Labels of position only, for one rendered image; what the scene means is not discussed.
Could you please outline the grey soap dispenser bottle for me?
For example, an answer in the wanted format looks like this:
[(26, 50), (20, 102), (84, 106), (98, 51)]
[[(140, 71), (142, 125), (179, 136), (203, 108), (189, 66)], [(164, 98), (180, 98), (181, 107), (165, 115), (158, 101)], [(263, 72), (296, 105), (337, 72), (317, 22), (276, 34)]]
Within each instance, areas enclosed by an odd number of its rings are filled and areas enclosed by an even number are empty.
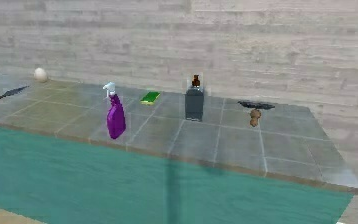
[(204, 92), (199, 75), (195, 74), (185, 94), (185, 117), (187, 120), (201, 121), (203, 117)]

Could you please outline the green yellow sponge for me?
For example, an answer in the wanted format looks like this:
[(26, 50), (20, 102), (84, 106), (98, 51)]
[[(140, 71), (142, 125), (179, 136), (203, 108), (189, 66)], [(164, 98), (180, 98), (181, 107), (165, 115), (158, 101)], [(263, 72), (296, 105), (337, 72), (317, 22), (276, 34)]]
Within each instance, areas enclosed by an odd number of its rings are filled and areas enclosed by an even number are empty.
[(144, 105), (153, 105), (159, 96), (159, 92), (150, 91), (140, 100), (140, 103)]

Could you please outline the purple spray bottle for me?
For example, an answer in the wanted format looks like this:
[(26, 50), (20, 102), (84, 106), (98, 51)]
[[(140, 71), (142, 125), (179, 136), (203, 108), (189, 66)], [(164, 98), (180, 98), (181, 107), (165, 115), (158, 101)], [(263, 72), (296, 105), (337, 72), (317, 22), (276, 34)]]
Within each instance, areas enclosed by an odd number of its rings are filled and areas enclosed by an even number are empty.
[(106, 117), (108, 133), (112, 139), (117, 139), (126, 130), (124, 108), (116, 93), (116, 86), (113, 82), (105, 84), (103, 89), (106, 91), (106, 97), (111, 103)]

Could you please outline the teal kitchen counter cabinet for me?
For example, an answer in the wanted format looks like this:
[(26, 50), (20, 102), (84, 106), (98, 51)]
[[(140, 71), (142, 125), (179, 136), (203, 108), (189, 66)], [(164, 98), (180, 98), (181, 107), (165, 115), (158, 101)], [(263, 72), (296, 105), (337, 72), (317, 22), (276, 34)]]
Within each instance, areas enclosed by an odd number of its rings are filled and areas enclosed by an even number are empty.
[(336, 224), (358, 178), (311, 111), (273, 104), (256, 127), (236, 99), (151, 106), (121, 87), (107, 133), (99, 85), (0, 75), (0, 208), (44, 224)]

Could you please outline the white egg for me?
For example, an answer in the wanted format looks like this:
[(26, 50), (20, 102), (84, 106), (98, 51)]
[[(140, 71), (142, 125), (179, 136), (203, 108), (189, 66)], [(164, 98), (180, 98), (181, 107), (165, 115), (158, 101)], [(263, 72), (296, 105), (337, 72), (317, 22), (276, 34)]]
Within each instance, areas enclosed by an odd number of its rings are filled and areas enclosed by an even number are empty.
[(34, 78), (41, 82), (44, 83), (48, 80), (48, 76), (46, 71), (43, 68), (36, 68), (34, 71)]

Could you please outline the black flat utensil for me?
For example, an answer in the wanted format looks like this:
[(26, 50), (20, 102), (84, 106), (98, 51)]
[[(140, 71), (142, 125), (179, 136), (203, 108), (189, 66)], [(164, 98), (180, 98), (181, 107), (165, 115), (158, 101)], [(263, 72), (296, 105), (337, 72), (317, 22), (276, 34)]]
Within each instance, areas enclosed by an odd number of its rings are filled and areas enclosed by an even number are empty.
[(260, 102), (253, 102), (253, 101), (238, 101), (238, 103), (246, 108), (254, 108), (254, 109), (264, 109), (270, 110), (275, 108), (274, 105), (267, 104), (267, 103), (260, 103)]

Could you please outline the dark long-handled utensil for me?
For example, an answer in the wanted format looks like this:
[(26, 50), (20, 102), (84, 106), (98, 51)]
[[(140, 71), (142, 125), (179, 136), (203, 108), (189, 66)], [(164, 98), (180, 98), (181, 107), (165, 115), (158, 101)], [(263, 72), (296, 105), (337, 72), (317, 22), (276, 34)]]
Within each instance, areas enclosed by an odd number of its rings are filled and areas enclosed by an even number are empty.
[(20, 87), (20, 88), (8, 90), (3, 95), (0, 95), (0, 100), (5, 98), (5, 97), (16, 95), (16, 94), (22, 92), (23, 90), (25, 90), (28, 87), (29, 86), (27, 85), (27, 86), (23, 86), (23, 87)]

